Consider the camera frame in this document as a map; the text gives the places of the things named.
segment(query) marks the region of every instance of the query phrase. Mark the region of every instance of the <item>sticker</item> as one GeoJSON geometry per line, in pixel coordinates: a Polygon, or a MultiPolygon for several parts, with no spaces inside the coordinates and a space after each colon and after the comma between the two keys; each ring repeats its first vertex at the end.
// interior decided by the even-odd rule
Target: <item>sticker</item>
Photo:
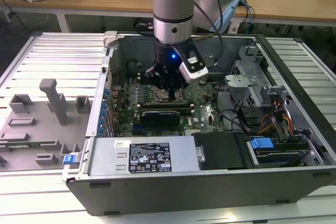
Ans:
{"type": "Polygon", "coordinates": [[[172,171],[169,143],[130,144],[129,161],[130,173],[172,171]]]}
{"type": "Polygon", "coordinates": [[[29,148],[29,145],[9,145],[7,146],[9,149],[16,149],[16,148],[29,148]]]}
{"type": "Polygon", "coordinates": [[[115,140],[114,148],[128,148],[131,140],[115,140]]]}

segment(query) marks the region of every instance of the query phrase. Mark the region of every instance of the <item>gray peg holder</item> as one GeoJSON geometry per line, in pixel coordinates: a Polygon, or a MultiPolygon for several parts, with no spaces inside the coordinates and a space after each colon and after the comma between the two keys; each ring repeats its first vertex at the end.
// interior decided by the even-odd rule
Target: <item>gray peg holder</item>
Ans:
{"type": "Polygon", "coordinates": [[[56,91],[57,82],[55,79],[42,79],[40,83],[40,90],[45,92],[53,108],[60,125],[65,125],[67,122],[66,107],[62,106],[59,100],[59,95],[56,91]]]}

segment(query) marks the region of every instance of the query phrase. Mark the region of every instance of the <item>blue cable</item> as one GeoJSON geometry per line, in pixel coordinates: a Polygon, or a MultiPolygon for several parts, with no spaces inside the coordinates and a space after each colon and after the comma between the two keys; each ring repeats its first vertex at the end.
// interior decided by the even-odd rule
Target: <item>blue cable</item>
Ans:
{"type": "Polygon", "coordinates": [[[246,3],[245,0],[239,0],[243,5],[245,5],[245,7],[248,9],[248,11],[250,12],[250,16],[251,16],[251,20],[250,20],[250,24],[246,30],[246,33],[245,34],[248,34],[248,32],[250,31],[250,29],[252,28],[252,24],[253,24],[253,15],[252,15],[252,11],[251,11],[251,8],[250,6],[246,3]]]}

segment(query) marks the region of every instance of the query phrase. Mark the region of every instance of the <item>floor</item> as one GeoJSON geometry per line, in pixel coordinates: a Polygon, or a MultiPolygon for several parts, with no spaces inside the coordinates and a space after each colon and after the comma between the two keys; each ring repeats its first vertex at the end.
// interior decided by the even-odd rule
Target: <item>floor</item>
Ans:
{"type": "MultiPolygon", "coordinates": [[[[60,32],[55,15],[19,13],[18,16],[30,31],[60,32]]],[[[133,31],[134,18],[106,17],[107,30],[133,31]]],[[[101,33],[99,16],[70,15],[69,23],[74,33],[101,33]]],[[[329,27],[308,27],[299,30],[293,26],[286,35],[281,35],[283,26],[255,24],[250,33],[263,34],[266,37],[299,37],[321,58],[324,59],[335,43],[336,29],[329,27]]],[[[239,32],[245,33],[247,24],[243,25],[239,32]]],[[[5,71],[15,55],[20,51],[25,41],[29,38],[23,25],[14,16],[8,25],[0,25],[0,75],[5,71]]],[[[336,62],[336,56],[330,53],[326,64],[332,68],[336,62]]]]}

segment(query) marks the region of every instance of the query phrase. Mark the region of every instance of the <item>metal rail table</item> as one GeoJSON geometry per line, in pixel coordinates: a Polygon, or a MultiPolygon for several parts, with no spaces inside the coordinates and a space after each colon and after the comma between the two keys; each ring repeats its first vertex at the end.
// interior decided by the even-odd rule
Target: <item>metal rail table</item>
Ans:
{"type": "MultiPolygon", "coordinates": [[[[43,33],[32,37],[0,78],[0,122],[14,93],[45,101],[42,78],[56,78],[67,100],[79,93],[93,99],[102,57],[103,34],[43,33]]],[[[329,122],[336,126],[336,78],[302,42],[268,38],[329,122]]],[[[281,80],[272,69],[278,84],[281,80]]],[[[236,207],[154,214],[93,217],[61,180],[61,170],[0,173],[1,223],[335,223],[336,186],[318,189],[295,204],[236,207]]]]}

